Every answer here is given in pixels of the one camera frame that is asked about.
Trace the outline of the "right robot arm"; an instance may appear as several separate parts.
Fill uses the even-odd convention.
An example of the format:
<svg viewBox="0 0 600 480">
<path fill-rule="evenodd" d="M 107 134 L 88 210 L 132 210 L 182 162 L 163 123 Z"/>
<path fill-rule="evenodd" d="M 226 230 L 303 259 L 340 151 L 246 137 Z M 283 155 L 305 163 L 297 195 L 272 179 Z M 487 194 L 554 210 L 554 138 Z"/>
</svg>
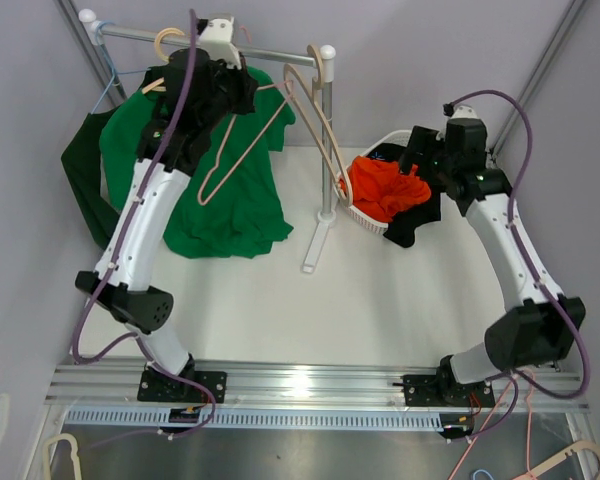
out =
<svg viewBox="0 0 600 480">
<path fill-rule="evenodd" d="M 519 217 L 511 184 L 487 165 L 487 129 L 478 118 L 451 118 L 444 132 L 416 126 L 400 158 L 452 199 L 478 235 L 498 280 L 504 315 L 481 343 L 441 359 L 421 392 L 444 405 L 482 392 L 487 381 L 566 358 L 586 309 L 546 272 Z"/>
</svg>

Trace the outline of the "beige hanger of black shirt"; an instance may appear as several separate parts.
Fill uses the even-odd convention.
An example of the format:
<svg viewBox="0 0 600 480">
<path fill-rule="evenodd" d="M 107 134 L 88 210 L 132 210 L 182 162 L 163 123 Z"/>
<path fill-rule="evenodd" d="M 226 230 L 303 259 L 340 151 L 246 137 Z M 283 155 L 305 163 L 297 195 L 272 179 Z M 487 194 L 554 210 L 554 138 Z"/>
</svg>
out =
<svg viewBox="0 0 600 480">
<path fill-rule="evenodd" d="M 285 63 L 283 66 L 285 93 L 314 140 L 338 199 L 347 206 L 351 206 L 353 205 L 353 187 L 347 166 L 330 121 L 320 102 L 316 99 L 317 94 L 326 87 L 327 68 L 317 46 L 309 44 L 307 53 L 315 63 L 316 75 L 312 78 L 311 83 L 308 83 L 294 65 Z"/>
</svg>

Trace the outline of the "orange t shirt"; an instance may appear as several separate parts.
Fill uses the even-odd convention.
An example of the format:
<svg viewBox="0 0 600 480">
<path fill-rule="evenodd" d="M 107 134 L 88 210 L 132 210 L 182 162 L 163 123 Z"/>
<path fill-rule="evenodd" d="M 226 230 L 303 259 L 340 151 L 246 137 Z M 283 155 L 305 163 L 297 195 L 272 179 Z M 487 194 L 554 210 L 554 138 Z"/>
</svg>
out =
<svg viewBox="0 0 600 480">
<path fill-rule="evenodd" d="M 375 221 L 391 223 L 397 214 L 426 203 L 432 196 L 417 170 L 412 166 L 403 173 L 397 161 L 357 156 L 348 168 L 352 205 Z"/>
</svg>

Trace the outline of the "beige hanger of green shirt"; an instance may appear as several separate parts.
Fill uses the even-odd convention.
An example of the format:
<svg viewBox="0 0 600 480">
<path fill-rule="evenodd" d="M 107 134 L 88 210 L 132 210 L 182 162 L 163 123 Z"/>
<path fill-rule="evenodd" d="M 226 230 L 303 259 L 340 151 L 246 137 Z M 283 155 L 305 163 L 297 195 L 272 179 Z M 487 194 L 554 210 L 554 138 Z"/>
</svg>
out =
<svg viewBox="0 0 600 480">
<path fill-rule="evenodd" d="M 176 27 L 164 28 L 163 30 L 159 31 L 156 34 L 156 37 L 153 41 L 154 50 L 155 50 L 155 53 L 158 56 L 158 58 L 164 62 L 167 62 L 169 57 L 165 54 L 165 52 L 162 49 L 162 41 L 164 40 L 165 37 L 169 37 L 169 36 L 175 36 L 175 37 L 179 37 L 179 38 L 187 38 L 187 35 L 182 30 L 180 30 L 179 28 L 176 28 Z M 157 92 L 165 92 L 166 91 L 166 87 L 164 86 L 164 78 L 163 77 L 161 77 L 161 78 L 149 83 L 145 87 L 141 88 L 141 93 L 143 95 L 146 95 L 147 93 L 149 93 L 151 91 L 157 91 Z"/>
</svg>

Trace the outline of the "black t shirt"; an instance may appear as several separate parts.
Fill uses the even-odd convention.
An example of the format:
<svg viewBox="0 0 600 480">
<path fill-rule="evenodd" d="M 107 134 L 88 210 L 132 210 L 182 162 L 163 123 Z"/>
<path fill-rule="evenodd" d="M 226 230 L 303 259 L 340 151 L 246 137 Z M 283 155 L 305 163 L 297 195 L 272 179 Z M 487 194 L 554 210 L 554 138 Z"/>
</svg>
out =
<svg viewBox="0 0 600 480">
<path fill-rule="evenodd" d="M 414 174 L 429 188 L 429 198 L 411 208 L 398 212 L 388 223 L 383 236 L 402 248 L 410 248 L 416 242 L 416 230 L 426 224 L 441 220 L 442 188 L 433 178 L 431 168 L 419 153 L 407 153 L 405 146 L 392 142 L 381 142 L 370 152 L 375 160 L 402 163 L 410 167 Z"/>
</svg>

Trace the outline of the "green t shirt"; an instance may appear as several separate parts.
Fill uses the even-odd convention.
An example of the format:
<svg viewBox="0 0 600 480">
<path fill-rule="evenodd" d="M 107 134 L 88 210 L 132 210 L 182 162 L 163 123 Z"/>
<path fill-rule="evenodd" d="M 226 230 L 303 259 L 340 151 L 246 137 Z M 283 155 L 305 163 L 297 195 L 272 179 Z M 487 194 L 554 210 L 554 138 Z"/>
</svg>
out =
<svg viewBox="0 0 600 480">
<path fill-rule="evenodd" d="M 266 72 L 254 67 L 248 72 L 261 87 L 254 112 L 216 127 L 212 146 L 165 229 L 167 247 L 183 257 L 254 258 L 269 253 L 292 230 L 270 155 L 282 151 L 285 129 L 296 117 Z"/>
</svg>

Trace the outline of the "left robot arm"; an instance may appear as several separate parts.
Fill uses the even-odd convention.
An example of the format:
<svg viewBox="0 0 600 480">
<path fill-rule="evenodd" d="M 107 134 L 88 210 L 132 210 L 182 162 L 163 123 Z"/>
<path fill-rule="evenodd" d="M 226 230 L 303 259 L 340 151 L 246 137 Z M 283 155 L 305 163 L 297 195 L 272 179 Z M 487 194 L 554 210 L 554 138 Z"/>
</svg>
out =
<svg viewBox="0 0 600 480">
<path fill-rule="evenodd" d="M 257 81 L 242 54 L 230 58 L 202 48 L 173 53 L 164 68 L 164 92 L 157 95 L 141 130 L 131 186 L 105 252 L 75 285 L 88 299 L 79 324 L 100 306 L 123 324 L 160 373 L 160 389 L 174 401 L 195 389 L 191 354 L 168 319 L 173 296 L 151 284 L 154 260 L 168 221 L 201 158 L 213 130 L 229 115 L 254 111 Z"/>
</svg>

